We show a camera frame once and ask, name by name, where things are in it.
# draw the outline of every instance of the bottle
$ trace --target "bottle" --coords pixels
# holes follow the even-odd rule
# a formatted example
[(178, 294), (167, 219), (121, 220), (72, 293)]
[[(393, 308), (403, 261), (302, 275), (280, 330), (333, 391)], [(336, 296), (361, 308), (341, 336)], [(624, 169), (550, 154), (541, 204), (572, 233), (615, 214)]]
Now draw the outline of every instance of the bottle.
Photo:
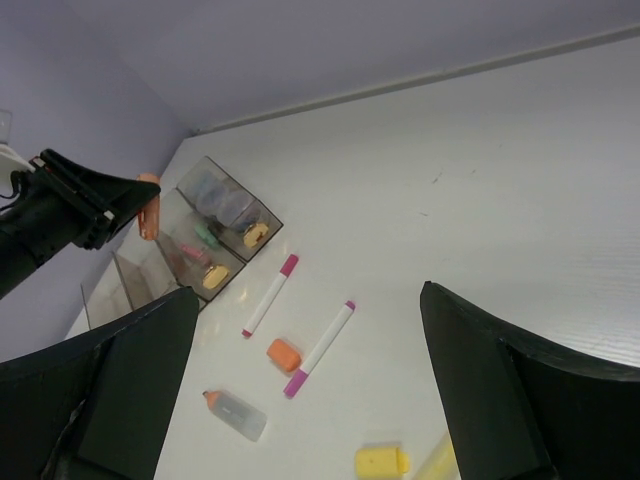
[(209, 410), (252, 442), (262, 435), (267, 416), (224, 390), (203, 392)]

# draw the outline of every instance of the orange eraser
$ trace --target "orange eraser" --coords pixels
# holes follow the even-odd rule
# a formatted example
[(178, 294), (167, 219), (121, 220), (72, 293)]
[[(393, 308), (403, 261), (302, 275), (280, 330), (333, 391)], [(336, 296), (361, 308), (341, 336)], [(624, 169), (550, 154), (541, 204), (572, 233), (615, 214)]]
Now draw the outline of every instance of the orange eraser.
[(287, 373), (293, 372), (302, 362), (297, 350), (281, 338), (276, 338), (273, 341), (267, 350), (267, 355), (273, 360), (273, 363)]

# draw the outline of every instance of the purple marker cap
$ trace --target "purple marker cap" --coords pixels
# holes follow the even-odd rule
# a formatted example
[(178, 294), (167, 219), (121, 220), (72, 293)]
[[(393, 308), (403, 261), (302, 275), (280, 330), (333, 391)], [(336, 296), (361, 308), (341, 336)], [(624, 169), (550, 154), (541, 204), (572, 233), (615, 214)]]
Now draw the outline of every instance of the purple marker cap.
[(283, 390), (284, 394), (288, 398), (295, 397), (296, 393), (298, 393), (298, 390), (300, 390), (300, 387), (305, 382), (307, 377), (309, 377), (308, 373), (298, 369), (298, 371), (293, 374), (293, 377), (291, 377), (291, 380), (289, 380), (289, 383), (287, 384), (287, 386), (284, 387), (284, 390)]

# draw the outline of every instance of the gray wall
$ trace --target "gray wall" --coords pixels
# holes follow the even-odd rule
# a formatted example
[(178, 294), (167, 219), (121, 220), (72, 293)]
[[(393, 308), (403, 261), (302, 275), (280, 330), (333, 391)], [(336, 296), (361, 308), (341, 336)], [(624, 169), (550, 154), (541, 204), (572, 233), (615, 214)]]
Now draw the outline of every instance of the gray wall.
[(638, 0), (66, 0), (190, 127), (640, 22)]
[[(161, 172), (188, 133), (58, 0), (0, 2), (0, 109), (13, 112), (10, 145), (21, 155), (50, 147), (130, 178)], [(68, 247), (5, 297), (0, 361), (59, 341), (80, 311), (80, 282), (106, 255)]]

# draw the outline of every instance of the yellow cap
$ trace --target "yellow cap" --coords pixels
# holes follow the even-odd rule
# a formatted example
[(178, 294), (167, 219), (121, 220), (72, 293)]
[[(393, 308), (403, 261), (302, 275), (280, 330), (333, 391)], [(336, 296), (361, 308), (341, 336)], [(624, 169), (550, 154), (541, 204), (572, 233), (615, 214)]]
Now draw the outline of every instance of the yellow cap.
[(224, 265), (216, 265), (215, 267), (211, 267), (207, 270), (207, 273), (204, 274), (204, 278), (202, 279), (202, 286), (208, 290), (213, 290), (218, 285), (222, 283), (222, 281), (227, 278), (230, 270)]
[(260, 240), (262, 240), (268, 232), (269, 226), (266, 223), (251, 225), (244, 234), (244, 244), (249, 248), (253, 248), (260, 243)]
[(398, 478), (409, 471), (409, 456), (398, 447), (362, 448), (356, 452), (359, 478)]

